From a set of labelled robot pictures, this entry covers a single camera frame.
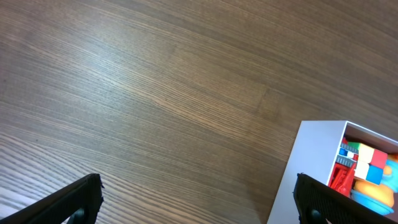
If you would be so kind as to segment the red toy fire truck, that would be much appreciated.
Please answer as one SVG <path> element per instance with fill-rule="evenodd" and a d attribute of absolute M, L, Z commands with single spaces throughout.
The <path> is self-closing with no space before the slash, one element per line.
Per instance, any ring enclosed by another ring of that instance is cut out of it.
<path fill-rule="evenodd" d="M 346 138 L 343 138 L 328 183 L 331 189 L 350 197 L 358 157 L 358 149 L 350 146 Z"/>

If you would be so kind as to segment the colourful two-by-two puzzle cube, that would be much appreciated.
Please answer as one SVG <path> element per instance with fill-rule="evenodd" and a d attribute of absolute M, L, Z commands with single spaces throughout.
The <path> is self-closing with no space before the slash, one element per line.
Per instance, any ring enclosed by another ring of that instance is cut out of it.
<path fill-rule="evenodd" d="M 358 151 L 355 178 L 379 185 L 386 166 L 387 153 L 361 142 L 349 142 L 348 145 Z"/>

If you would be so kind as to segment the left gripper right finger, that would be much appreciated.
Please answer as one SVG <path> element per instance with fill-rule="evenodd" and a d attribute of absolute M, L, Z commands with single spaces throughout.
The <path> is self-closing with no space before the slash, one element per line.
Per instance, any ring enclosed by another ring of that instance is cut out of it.
<path fill-rule="evenodd" d="M 397 224 L 303 173 L 293 195 L 300 224 Z"/>

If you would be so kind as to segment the blue orange toy figure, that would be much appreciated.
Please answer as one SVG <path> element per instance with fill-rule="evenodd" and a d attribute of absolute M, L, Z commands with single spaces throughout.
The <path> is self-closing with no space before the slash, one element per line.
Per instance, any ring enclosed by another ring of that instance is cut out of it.
<path fill-rule="evenodd" d="M 388 154 L 381 169 L 369 165 L 365 179 L 357 179 L 351 190 L 351 198 L 366 208 L 380 214 L 389 215 L 397 195 L 397 154 Z"/>

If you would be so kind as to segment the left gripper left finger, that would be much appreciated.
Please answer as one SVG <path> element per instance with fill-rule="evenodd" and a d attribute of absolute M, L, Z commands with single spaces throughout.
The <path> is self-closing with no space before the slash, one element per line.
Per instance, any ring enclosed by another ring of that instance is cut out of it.
<path fill-rule="evenodd" d="M 94 224 L 101 205 L 103 184 L 99 174 L 88 174 L 38 202 L 1 220 L 1 224 Z"/>

